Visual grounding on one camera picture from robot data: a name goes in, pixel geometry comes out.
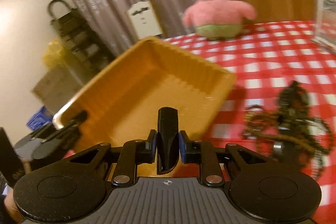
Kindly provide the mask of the black glossy hair clip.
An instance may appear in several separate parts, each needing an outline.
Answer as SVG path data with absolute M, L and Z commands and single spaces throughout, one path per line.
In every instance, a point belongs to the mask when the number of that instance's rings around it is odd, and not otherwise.
M 178 110 L 162 107 L 158 111 L 157 174 L 170 173 L 179 161 Z

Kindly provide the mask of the clear framed sand picture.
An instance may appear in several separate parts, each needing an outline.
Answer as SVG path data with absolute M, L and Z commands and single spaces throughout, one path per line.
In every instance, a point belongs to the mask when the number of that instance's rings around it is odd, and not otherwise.
M 335 53 L 335 0 L 315 0 L 315 23 L 312 40 Z

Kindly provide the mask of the white miniature chair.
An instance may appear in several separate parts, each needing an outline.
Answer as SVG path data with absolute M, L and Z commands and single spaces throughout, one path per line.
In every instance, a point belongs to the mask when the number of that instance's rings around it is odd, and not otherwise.
M 163 35 L 151 1 L 140 1 L 133 4 L 127 11 L 127 15 L 138 39 Z

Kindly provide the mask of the orange plastic tray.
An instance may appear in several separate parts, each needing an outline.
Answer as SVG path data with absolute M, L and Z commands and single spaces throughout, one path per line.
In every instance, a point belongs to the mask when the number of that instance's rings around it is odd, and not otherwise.
M 121 147 L 146 139 L 162 107 L 178 110 L 179 129 L 201 139 L 234 87 L 220 65 L 155 37 L 132 46 L 86 84 L 53 118 L 62 128 L 82 111 L 80 152 L 98 143 Z

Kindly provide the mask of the red white checkered tablecloth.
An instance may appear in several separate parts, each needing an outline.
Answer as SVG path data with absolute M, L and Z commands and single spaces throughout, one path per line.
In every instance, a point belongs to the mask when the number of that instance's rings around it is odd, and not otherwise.
M 223 145 L 242 140 L 244 110 L 249 105 L 276 107 L 280 90 L 298 81 L 308 92 L 311 114 L 335 129 L 335 56 L 311 41 L 310 21 L 271 22 L 246 26 L 242 36 L 209 42 L 196 35 L 170 38 L 169 42 L 236 75 L 237 81 L 212 124 L 201 138 Z

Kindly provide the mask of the pink starfish plush toy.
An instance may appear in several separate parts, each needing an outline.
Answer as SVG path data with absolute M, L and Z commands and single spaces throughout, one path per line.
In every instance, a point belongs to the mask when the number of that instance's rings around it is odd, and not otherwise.
M 183 14 L 183 25 L 208 40 L 231 39 L 243 30 L 243 19 L 256 19 L 255 8 L 244 1 L 197 0 Z

